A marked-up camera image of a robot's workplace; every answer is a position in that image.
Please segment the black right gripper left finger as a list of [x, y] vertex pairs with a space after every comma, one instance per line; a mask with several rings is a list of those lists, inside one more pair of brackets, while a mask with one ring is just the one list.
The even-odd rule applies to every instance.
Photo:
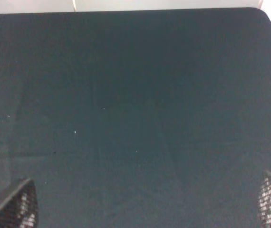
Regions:
[[0, 191], [0, 228], [36, 228], [38, 223], [34, 180], [19, 179]]

